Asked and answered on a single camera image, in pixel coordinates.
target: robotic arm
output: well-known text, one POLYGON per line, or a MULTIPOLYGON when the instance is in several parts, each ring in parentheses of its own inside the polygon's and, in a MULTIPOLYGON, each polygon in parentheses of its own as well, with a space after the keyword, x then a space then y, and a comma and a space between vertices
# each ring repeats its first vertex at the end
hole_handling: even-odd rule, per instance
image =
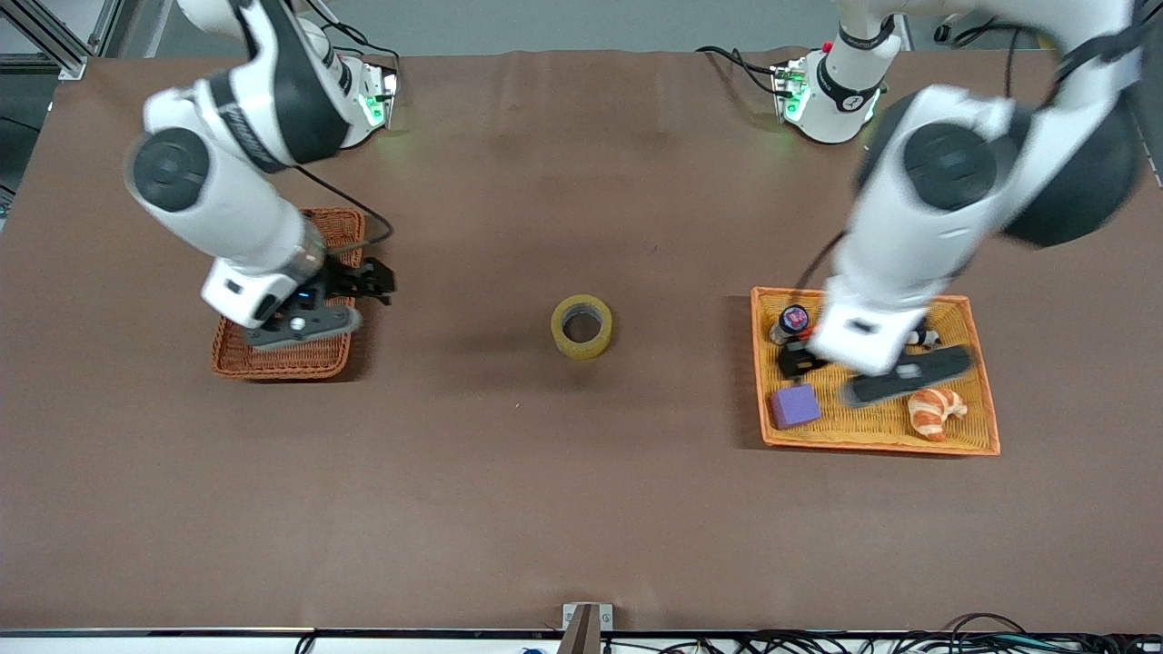
POLYGON ((145 135, 126 171, 130 193, 215 257, 202 299, 248 328, 251 344, 276 348, 355 330, 359 313, 324 300, 370 296, 387 304, 391 270, 371 258, 359 269, 341 264, 262 175, 331 157, 366 136, 364 114, 341 84, 342 71, 336 76, 336 62, 343 70, 348 63, 329 48, 331 62, 317 56, 281 0, 181 5, 199 7, 202 24, 222 29, 233 16, 250 61, 147 100, 145 135))
POLYGON ((1129 196, 1142 155, 1125 93, 1139 77, 1139 0, 834 1, 842 20, 832 51, 794 63, 801 81, 782 76, 793 92, 785 116, 819 141, 850 138, 871 116, 899 50, 894 12, 986 9, 1065 54, 1053 102, 1036 109, 930 86, 885 113, 808 349, 891 378, 909 332, 982 240, 1004 232, 1037 247, 1064 243, 1129 196))

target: orange striped plush toy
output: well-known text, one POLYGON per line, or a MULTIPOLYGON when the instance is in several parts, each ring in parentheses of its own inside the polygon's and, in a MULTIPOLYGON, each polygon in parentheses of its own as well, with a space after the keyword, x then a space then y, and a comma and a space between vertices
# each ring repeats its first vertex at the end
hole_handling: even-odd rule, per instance
POLYGON ((908 398, 908 418, 921 436, 944 442, 944 421, 950 415, 957 418, 969 413, 965 400, 949 389, 925 389, 908 398))

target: wicker basket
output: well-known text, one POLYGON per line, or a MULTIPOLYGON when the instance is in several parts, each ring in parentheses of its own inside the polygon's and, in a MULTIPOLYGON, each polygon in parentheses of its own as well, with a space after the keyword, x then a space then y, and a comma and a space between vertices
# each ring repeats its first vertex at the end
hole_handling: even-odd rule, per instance
MULTIPOLYGON (((304 209, 304 215, 319 228, 328 248, 347 246, 364 237, 364 216, 355 209, 304 209)), ((340 255, 340 260, 354 266, 362 256, 363 251, 356 249, 340 255)), ((355 304, 352 298, 327 300, 328 306, 355 304)), ((343 370, 350 354, 351 334, 277 350, 256 350, 245 343, 243 328, 223 318, 214 335, 211 368, 215 375, 229 379, 326 379, 343 370)))
MULTIPOLYGON (((846 405, 841 399, 840 389, 852 376, 852 371, 836 364, 808 372, 804 379, 815 390, 823 417, 807 425, 777 429, 771 414, 771 393, 792 385, 792 382, 779 374, 776 364, 779 348, 769 340, 768 332, 784 307, 791 304, 791 298, 790 289, 751 290, 755 388, 759 399, 759 424, 765 443, 959 456, 989 456, 1001 453, 993 397, 990 394, 985 362, 982 358, 982 344, 973 327, 973 315, 969 311, 969 299, 962 296, 937 297, 928 315, 930 327, 941 334, 944 344, 966 346, 975 360, 968 374, 940 384, 940 388, 952 389, 961 393, 969 405, 969 414, 964 419, 950 418, 946 422, 948 436, 946 442, 927 441, 913 431, 908 421, 907 397, 863 408, 851 408, 846 405)), ((801 291, 797 296, 797 303, 807 308, 813 321, 822 299, 821 291, 801 291)))

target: yellow basket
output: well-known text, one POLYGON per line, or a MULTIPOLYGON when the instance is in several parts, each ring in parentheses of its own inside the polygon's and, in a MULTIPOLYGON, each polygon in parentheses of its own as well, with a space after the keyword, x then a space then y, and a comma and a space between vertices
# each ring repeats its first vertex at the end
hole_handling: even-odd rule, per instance
MULTIPOLYGON (((955 456, 996 456, 1001 454, 998 440, 997 414, 990 382, 985 376, 982 343, 969 311, 969 298, 939 296, 929 310, 929 328, 941 334, 944 346, 965 346, 973 355, 973 367, 957 379, 940 384, 952 389, 965 399, 969 414, 963 419, 946 421, 946 442, 930 442, 913 431, 908 421, 908 397, 900 397, 863 408, 852 408, 841 399, 841 385, 852 371, 837 364, 808 372, 804 378, 812 384, 820 400, 822 417, 807 425, 777 429, 771 414, 771 394, 791 386, 793 382, 779 374, 776 355, 779 347, 771 342, 768 332, 780 312, 791 304, 791 289, 751 290, 751 339, 755 351, 755 390, 759 399, 759 425, 763 441, 770 446, 811 447, 825 449, 861 449, 901 452, 909 454, 946 454, 955 456)), ((813 322, 823 300, 822 291, 800 291, 795 301, 807 310, 813 322)))

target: orange wicker basket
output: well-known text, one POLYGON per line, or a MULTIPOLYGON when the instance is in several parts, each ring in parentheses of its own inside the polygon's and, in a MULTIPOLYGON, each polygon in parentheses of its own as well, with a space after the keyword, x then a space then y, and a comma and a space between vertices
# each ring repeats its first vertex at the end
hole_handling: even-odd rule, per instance
MULTIPOLYGON (((808 311, 814 321, 822 299, 821 291, 800 291, 795 301, 808 311)), ((993 397, 990 394, 985 361, 982 358, 982 343, 973 326, 973 315, 969 310, 969 298, 963 296, 939 296, 928 314, 929 326, 941 334, 944 344, 965 346, 973 355, 973 367, 968 374, 940 384, 941 388, 961 393, 969 405, 969 414, 964 419, 949 419, 946 422, 948 435, 946 442, 930 442, 913 431, 908 421, 907 397, 863 408, 852 408, 844 404, 840 390, 852 376, 852 371, 836 364, 808 372, 804 379, 815 390, 822 417, 807 425, 784 431, 776 428, 769 404, 771 393, 792 385, 793 382, 780 375, 776 364, 779 348, 768 337, 768 332, 791 300, 791 289, 751 290, 755 390, 759 399, 759 425, 765 443, 955 456, 990 456, 1001 453, 993 397)))
MULTIPOLYGON (((328 248, 340 248, 362 241, 364 216, 350 208, 304 209, 319 228, 328 248)), ((362 249, 340 255, 347 265, 357 265, 362 249)), ((352 298, 331 298, 328 306, 355 306, 352 298)), ((338 375, 351 354, 351 334, 331 336, 281 348, 261 351, 244 341, 243 328, 226 318, 219 321, 211 350, 214 374, 229 379, 326 379, 338 375)))

